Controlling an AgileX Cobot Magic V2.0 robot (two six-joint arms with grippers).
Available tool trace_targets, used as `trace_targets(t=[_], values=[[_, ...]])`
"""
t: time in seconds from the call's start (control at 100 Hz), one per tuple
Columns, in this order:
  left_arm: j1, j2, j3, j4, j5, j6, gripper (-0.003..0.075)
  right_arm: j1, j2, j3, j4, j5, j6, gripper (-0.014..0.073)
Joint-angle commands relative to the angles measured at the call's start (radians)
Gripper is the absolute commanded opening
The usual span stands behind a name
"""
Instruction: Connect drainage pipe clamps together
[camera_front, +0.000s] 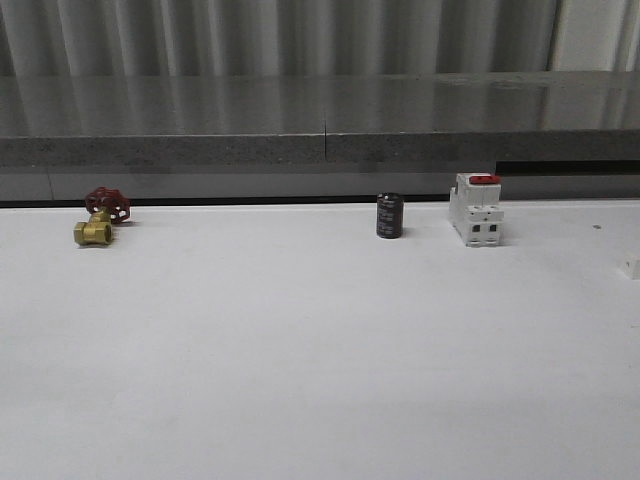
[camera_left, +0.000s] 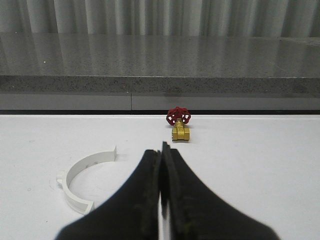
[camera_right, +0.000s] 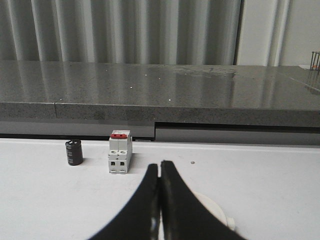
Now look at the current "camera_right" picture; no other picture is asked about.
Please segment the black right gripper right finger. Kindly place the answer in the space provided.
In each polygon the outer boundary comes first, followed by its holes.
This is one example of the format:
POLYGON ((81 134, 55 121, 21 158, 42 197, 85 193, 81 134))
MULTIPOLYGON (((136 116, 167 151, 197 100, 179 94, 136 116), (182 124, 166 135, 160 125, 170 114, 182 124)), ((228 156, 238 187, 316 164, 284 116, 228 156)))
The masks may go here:
POLYGON ((161 162, 161 208, 166 240, 242 240, 187 187, 172 161, 161 162))

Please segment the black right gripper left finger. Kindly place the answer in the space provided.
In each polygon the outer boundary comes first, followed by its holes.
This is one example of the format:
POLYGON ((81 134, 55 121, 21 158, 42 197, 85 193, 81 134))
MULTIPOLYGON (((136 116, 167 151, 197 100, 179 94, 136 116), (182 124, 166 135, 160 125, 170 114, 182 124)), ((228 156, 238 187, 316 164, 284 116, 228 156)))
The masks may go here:
POLYGON ((92 240, 157 240, 160 204, 158 166, 147 167, 136 192, 123 209, 92 240))

